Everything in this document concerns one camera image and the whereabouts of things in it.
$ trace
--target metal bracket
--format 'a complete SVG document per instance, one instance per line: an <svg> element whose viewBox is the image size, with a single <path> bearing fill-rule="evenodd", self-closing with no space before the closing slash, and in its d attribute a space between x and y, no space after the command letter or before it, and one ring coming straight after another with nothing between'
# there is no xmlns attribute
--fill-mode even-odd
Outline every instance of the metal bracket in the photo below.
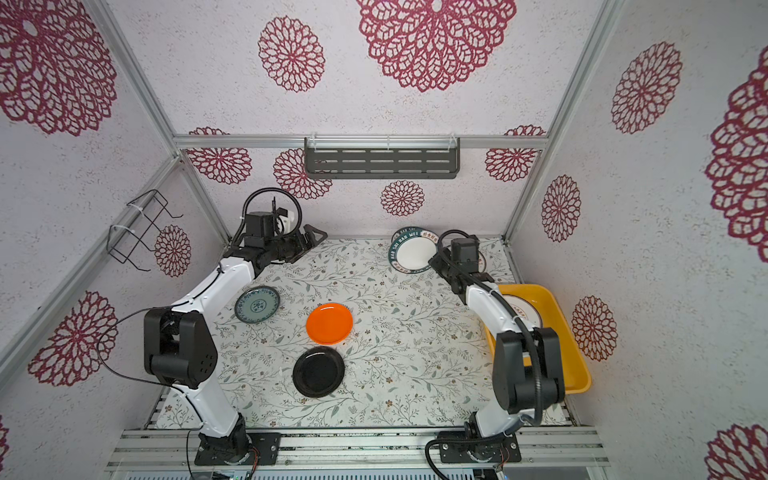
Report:
<svg viewBox="0 0 768 480"><path fill-rule="evenodd" d="M306 174L312 179L456 178L460 140L451 137L441 149L390 147L318 149L313 138L304 139Z"/></svg>
<svg viewBox="0 0 768 480"><path fill-rule="evenodd" d="M464 432L440 432L440 439L466 439ZM517 436L504 437L499 443L488 445L458 445L442 443L440 445L440 461L443 463L518 463L522 460Z"/></svg>
<svg viewBox="0 0 768 480"><path fill-rule="evenodd" d="M275 465L277 454L280 452L280 433L249 433L248 438L251 448L256 449L259 456L257 465ZM212 450L199 447L195 455L194 464L199 466L227 465L216 458ZM253 456L250 456L243 465L253 465Z"/></svg>

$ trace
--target blue patterned plate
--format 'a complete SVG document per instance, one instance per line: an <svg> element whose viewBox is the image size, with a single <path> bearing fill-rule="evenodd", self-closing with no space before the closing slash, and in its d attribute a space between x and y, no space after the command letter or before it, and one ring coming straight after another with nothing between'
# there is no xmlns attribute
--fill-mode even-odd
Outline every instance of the blue patterned plate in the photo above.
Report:
<svg viewBox="0 0 768 480"><path fill-rule="evenodd" d="M280 294L271 286L255 286L235 302L235 316L245 323L261 323L280 306Z"/></svg>

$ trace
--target black plate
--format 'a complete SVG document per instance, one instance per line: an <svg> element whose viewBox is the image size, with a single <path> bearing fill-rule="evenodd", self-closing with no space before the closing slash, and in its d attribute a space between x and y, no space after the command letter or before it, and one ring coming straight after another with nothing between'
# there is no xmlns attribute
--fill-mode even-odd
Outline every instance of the black plate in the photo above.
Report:
<svg viewBox="0 0 768 480"><path fill-rule="evenodd" d="M339 388L344 379L344 360L329 346L309 349L293 366L293 384L304 396L313 399Z"/></svg>

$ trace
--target plate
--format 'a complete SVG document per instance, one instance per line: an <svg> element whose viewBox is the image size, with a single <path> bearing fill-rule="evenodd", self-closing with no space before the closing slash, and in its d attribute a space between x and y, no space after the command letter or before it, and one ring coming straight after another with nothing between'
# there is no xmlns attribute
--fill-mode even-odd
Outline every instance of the plate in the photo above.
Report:
<svg viewBox="0 0 768 480"><path fill-rule="evenodd" d="M529 326L537 326L541 328L541 315L528 301L523 300L519 296L514 295L502 295L504 300L512 307L512 309L522 318Z"/></svg>
<svg viewBox="0 0 768 480"><path fill-rule="evenodd" d="M333 393L344 380L344 360L329 346L309 349L293 366L293 384L304 396L318 399Z"/></svg>
<svg viewBox="0 0 768 480"><path fill-rule="evenodd" d="M409 232L411 230L416 230L419 227L403 227L400 230L397 230L394 235L392 235L392 241L394 242L397 240L397 237L400 235L403 235L405 232Z"/></svg>
<svg viewBox="0 0 768 480"><path fill-rule="evenodd" d="M245 323L261 323L275 314L280 294L271 286L255 286L235 302L235 316Z"/></svg>
<svg viewBox="0 0 768 480"><path fill-rule="evenodd" d="M341 342L352 331L352 312L341 303L324 303L306 319L306 334L320 345Z"/></svg>
<svg viewBox="0 0 768 480"><path fill-rule="evenodd" d="M438 235L415 228L402 233L389 248L389 263L403 273L421 273L429 270L429 259L437 253Z"/></svg>

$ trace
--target white plate with green rim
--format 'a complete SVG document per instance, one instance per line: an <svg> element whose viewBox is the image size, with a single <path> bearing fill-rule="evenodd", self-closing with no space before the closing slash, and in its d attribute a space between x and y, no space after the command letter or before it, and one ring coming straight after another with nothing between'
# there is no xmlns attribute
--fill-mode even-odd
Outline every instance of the white plate with green rim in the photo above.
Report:
<svg viewBox="0 0 768 480"><path fill-rule="evenodd" d="M400 230L397 230L394 235L392 235L392 241L394 242L397 240L397 237L400 235L403 235L405 232L409 232L411 230L416 230L419 227L403 227Z"/></svg>
<svg viewBox="0 0 768 480"><path fill-rule="evenodd" d="M415 228L395 238L389 248L389 263L403 273L421 273L429 270L429 259L437 253L438 235Z"/></svg>
<svg viewBox="0 0 768 480"><path fill-rule="evenodd" d="M512 309L520 316L523 323L529 326L537 326L541 328L541 315L527 300L523 300L519 296L515 295L502 295L504 300L512 307Z"/></svg>

